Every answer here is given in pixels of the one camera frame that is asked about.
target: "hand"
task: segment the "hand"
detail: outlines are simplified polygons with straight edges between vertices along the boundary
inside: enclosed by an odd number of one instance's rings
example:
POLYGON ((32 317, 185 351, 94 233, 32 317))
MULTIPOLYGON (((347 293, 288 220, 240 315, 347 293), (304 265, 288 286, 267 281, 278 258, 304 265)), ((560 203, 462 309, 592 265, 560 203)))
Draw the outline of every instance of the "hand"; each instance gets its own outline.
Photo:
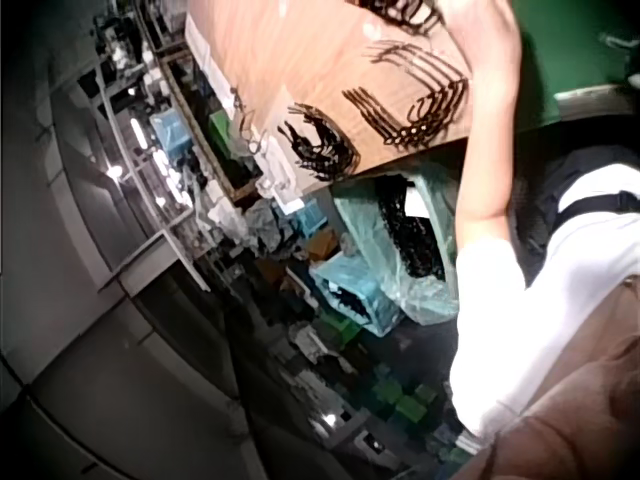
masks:
POLYGON ((522 43, 510 0, 439 0, 447 30, 473 74, 474 103, 513 101, 522 43))

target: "white sleeve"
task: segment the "white sleeve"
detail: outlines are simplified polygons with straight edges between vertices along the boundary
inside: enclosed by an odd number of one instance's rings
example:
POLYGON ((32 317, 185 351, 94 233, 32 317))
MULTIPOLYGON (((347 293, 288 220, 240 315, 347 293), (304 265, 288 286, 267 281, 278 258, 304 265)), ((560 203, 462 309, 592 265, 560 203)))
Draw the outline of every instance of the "white sleeve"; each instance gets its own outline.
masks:
POLYGON ((499 368, 508 362, 504 327, 525 290, 511 244, 487 238, 465 246, 456 262, 460 291, 458 352, 451 368, 458 418, 477 437, 491 437, 515 417, 503 402, 499 368))

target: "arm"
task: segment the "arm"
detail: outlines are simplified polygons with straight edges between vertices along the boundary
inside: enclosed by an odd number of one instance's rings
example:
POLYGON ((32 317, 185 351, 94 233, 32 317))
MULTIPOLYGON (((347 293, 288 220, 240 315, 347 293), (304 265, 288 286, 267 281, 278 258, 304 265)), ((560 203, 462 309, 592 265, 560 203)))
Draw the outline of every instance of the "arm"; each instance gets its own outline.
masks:
POLYGON ((441 9, 473 74, 473 118, 456 207, 460 251, 484 237, 509 240, 521 43, 509 0, 441 0, 441 9))

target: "white shirt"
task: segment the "white shirt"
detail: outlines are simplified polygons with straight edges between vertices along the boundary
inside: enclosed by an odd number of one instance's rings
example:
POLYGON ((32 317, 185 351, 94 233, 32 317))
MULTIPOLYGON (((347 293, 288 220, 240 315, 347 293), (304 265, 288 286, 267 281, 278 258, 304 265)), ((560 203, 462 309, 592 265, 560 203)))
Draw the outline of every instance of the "white shirt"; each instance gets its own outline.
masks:
MULTIPOLYGON (((615 164, 579 178, 560 199, 626 190, 640 197, 640 171, 615 164)), ((457 260, 458 352, 451 369, 453 404, 484 441, 527 406, 582 323, 626 277, 640 274, 640 214, 580 215, 551 237, 530 288, 511 244, 486 238, 457 260)))

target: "black strap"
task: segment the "black strap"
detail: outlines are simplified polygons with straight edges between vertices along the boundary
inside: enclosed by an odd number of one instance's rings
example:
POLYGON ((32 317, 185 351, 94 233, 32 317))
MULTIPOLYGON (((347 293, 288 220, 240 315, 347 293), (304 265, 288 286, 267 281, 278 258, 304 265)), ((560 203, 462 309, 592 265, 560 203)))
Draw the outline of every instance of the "black strap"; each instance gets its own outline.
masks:
POLYGON ((551 229, 551 235, 572 218, 595 212, 640 213, 640 198, 631 192, 622 191, 617 194, 597 195, 575 201, 558 214, 551 229))

